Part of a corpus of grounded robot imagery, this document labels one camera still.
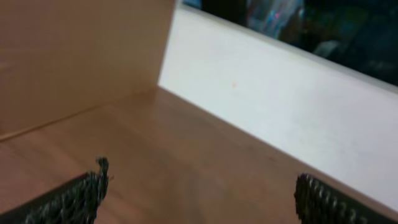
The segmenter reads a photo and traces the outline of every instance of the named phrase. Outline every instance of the white wall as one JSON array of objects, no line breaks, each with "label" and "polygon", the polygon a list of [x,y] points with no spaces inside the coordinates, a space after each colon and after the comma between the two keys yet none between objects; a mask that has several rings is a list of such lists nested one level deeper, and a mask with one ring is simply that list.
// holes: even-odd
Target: white wall
[{"label": "white wall", "polygon": [[187,7],[159,85],[398,211],[396,87]]}]

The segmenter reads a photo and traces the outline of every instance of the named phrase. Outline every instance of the white panel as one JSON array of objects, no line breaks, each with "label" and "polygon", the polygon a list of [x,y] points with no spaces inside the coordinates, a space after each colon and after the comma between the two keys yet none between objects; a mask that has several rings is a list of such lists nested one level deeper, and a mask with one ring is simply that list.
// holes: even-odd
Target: white panel
[{"label": "white panel", "polygon": [[398,210],[397,88],[204,15],[177,9],[159,85]]}]

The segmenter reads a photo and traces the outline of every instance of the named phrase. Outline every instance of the wooden floor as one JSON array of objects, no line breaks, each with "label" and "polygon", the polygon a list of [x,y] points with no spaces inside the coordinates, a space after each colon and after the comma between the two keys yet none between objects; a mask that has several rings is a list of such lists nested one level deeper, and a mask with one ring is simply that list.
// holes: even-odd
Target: wooden floor
[{"label": "wooden floor", "polygon": [[398,217],[161,89],[0,143],[0,212],[96,170],[101,155],[114,180],[96,223],[298,223],[302,172]]}]

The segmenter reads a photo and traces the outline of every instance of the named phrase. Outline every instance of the brown surface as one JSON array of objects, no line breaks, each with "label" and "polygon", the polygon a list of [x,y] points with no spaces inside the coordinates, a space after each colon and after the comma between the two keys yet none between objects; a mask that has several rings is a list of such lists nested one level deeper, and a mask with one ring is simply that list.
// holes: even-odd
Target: brown surface
[{"label": "brown surface", "polygon": [[114,175],[96,223],[298,223],[293,192],[312,168],[189,105],[149,91],[0,144],[0,212],[108,156]]},{"label": "brown surface", "polygon": [[174,0],[0,1],[0,137],[155,87]]}]

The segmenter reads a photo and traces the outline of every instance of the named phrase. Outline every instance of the brown table surface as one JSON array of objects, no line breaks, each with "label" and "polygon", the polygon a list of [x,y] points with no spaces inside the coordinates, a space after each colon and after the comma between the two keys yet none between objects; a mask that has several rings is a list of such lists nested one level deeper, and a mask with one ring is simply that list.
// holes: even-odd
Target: brown table surface
[{"label": "brown table surface", "polygon": [[299,223],[302,172],[398,215],[160,88],[0,143],[0,212],[107,156],[114,180],[96,223]]}]

